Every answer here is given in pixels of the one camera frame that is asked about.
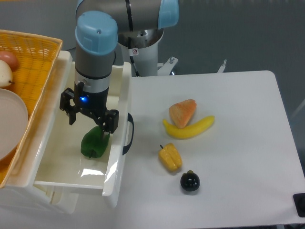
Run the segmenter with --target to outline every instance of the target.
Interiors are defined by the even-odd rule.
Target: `wicker basket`
[[[19,68],[13,72],[14,83],[5,89],[21,97],[27,106],[29,115],[27,129],[19,145],[0,161],[0,188],[4,187],[19,158],[24,139],[31,128],[36,108],[44,93],[44,88],[48,83],[49,75],[61,46],[62,40],[60,39],[0,30],[0,51],[6,50],[14,53],[20,63]]]

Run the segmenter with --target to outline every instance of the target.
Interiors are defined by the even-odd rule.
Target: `plastic fruit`
[[[81,153],[88,158],[101,157],[108,145],[110,134],[102,138],[102,130],[96,126],[85,134],[81,141]]]
[[[214,123],[215,117],[214,116],[207,116],[200,121],[198,121],[195,124],[188,125],[183,129],[179,129],[175,125],[172,125],[166,121],[166,119],[163,119],[163,124],[165,126],[166,132],[175,138],[179,139],[185,139],[194,137],[203,131],[207,130],[213,123]]]
[[[189,170],[187,173],[183,173],[180,184],[185,191],[196,191],[200,186],[200,179],[197,174]]]
[[[168,170],[173,172],[182,166],[182,159],[173,143],[161,146],[161,148],[159,159]]]
[[[0,88],[9,86],[13,80],[13,73],[7,63],[0,60]]]
[[[192,118],[197,104],[194,99],[187,99],[172,105],[169,109],[170,117],[179,129],[184,128]]]
[[[0,60],[7,63],[12,72],[16,71],[19,67],[19,61],[15,54],[9,51],[0,51]]]

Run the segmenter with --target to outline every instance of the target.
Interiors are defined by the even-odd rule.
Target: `toy banana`
[[[198,121],[195,124],[188,125],[183,129],[177,128],[175,125],[172,125],[166,121],[166,119],[163,119],[163,124],[165,126],[166,132],[175,138],[179,139],[185,139],[194,137],[203,131],[207,130],[213,123],[214,123],[215,117],[214,116],[207,116],[200,121]]]

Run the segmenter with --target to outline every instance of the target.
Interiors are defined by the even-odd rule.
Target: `drawer handle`
[[[132,146],[132,140],[133,140],[133,133],[134,133],[134,123],[133,123],[133,117],[130,113],[128,113],[127,121],[132,124],[132,138],[130,139],[130,143],[123,147],[123,155],[125,155],[130,147]]]

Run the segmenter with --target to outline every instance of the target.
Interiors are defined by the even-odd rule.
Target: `warning sticker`
[[[136,56],[139,55],[139,50],[137,48],[129,49],[129,56]]]

